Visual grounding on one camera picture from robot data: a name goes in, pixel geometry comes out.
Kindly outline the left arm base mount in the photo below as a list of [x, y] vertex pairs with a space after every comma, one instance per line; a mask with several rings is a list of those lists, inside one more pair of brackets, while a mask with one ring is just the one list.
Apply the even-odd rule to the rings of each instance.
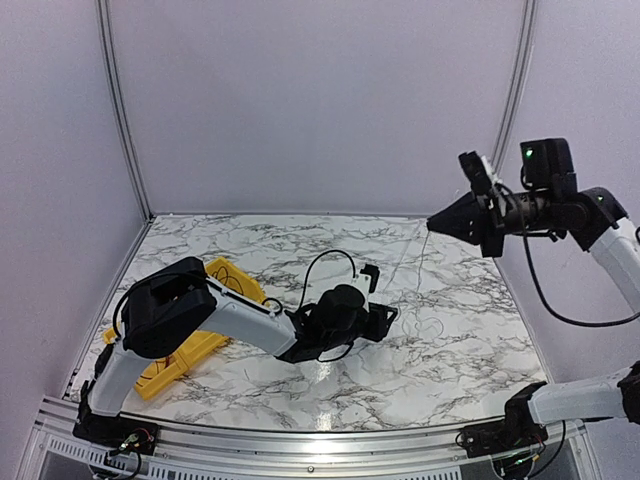
[[94, 380], [86, 380], [80, 390], [80, 404], [72, 435], [75, 438], [109, 447], [112, 451], [132, 451], [143, 455], [155, 451], [159, 426], [155, 423], [122, 417], [95, 414], [88, 402]]

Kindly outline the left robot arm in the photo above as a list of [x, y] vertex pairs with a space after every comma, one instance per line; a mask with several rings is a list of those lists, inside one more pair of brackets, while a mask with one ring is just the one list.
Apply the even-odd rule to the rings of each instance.
[[83, 385], [80, 414], [88, 415], [86, 426], [102, 443], [119, 444], [127, 432], [119, 414], [137, 379], [196, 331], [248, 343], [290, 364], [350, 350], [358, 339], [378, 343], [399, 315], [397, 308], [369, 299], [379, 274], [371, 264], [353, 269], [348, 282], [287, 310], [276, 299], [258, 302], [223, 285], [196, 257], [180, 260], [133, 284], [118, 302], [115, 338]]

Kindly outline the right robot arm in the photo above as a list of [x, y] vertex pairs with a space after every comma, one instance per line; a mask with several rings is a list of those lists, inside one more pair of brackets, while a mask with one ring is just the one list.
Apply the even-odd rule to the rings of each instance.
[[[563, 138], [520, 145], [522, 191], [513, 192], [476, 152], [458, 160], [470, 192], [427, 220], [429, 231], [480, 248], [498, 258], [504, 240], [571, 236], [608, 274], [633, 310], [639, 308], [639, 229], [605, 188], [580, 190], [568, 142]], [[568, 383], [537, 383], [511, 397], [495, 438], [515, 448], [534, 427], [567, 420], [639, 421], [639, 366]]]

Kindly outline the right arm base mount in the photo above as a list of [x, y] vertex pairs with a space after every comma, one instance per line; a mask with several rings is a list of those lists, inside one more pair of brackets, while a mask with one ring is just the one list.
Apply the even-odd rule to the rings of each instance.
[[548, 439], [544, 426], [533, 421], [527, 402], [546, 382], [535, 382], [509, 398], [504, 417], [463, 427], [455, 443], [468, 458], [504, 453], [517, 448], [542, 445]]

